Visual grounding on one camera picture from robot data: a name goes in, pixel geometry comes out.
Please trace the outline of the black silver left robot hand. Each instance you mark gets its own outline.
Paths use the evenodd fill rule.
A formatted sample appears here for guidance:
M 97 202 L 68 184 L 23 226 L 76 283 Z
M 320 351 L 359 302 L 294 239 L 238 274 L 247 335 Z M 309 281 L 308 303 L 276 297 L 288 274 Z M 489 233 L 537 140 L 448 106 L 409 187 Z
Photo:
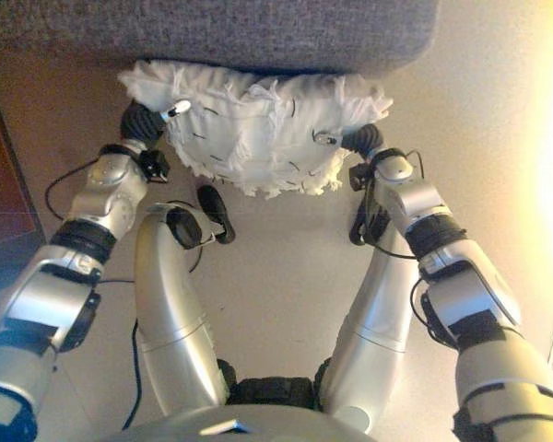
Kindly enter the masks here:
M 121 117 L 121 137 L 125 140 L 143 143 L 147 148 L 153 147 L 163 135 L 170 121 L 186 113 L 191 107 L 190 100 L 181 99 L 166 110 L 153 111 L 136 100 L 132 100 Z

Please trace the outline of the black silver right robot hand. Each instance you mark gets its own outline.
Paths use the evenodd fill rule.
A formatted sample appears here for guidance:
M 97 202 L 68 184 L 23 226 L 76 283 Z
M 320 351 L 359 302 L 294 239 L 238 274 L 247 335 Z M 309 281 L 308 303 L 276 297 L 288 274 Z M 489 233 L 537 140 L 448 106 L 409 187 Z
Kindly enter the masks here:
M 382 150 L 383 137 L 372 123 L 363 125 L 356 132 L 334 135 L 327 132 L 312 132 L 312 140 L 318 145 L 335 146 L 356 153 L 370 162 Z

